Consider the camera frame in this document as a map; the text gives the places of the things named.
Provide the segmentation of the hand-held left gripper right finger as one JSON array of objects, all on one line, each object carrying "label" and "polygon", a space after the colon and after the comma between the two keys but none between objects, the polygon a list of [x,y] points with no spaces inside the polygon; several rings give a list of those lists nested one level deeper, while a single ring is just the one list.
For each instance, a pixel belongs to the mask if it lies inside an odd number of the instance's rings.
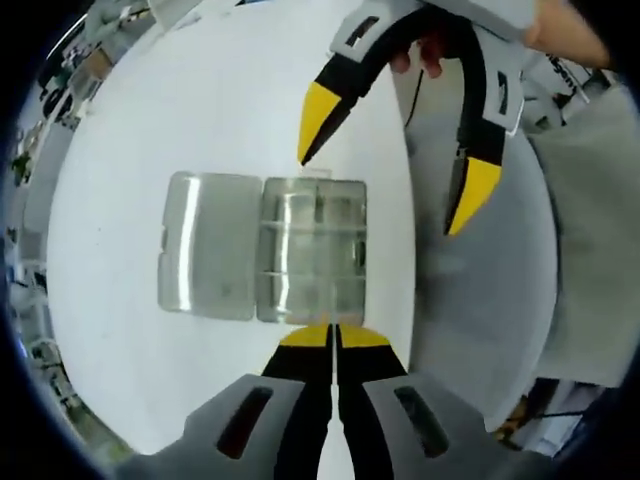
[{"label": "hand-held left gripper right finger", "polygon": [[511,450],[433,378],[408,373],[389,340],[336,328],[339,418],[358,479],[545,479],[548,457]]}]

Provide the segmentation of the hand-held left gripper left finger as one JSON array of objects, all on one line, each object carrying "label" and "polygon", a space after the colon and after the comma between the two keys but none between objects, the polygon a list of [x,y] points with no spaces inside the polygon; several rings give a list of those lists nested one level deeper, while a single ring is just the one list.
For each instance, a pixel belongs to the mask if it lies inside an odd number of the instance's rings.
[{"label": "hand-held left gripper left finger", "polygon": [[120,479],[314,479],[331,418],[333,328],[299,328],[261,374],[246,374],[186,418],[181,437],[135,455]]}]

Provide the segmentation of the person's right hand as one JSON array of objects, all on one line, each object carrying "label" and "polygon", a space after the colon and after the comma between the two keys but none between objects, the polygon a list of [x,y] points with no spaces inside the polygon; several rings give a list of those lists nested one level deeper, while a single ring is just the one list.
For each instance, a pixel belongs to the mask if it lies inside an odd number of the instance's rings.
[{"label": "person's right hand", "polygon": [[[432,78],[438,78],[442,74],[441,60],[445,55],[445,46],[442,36],[435,32],[429,33],[414,42],[419,52],[419,60],[423,70]],[[396,53],[389,62],[393,72],[404,74],[411,67],[409,49]]]}]

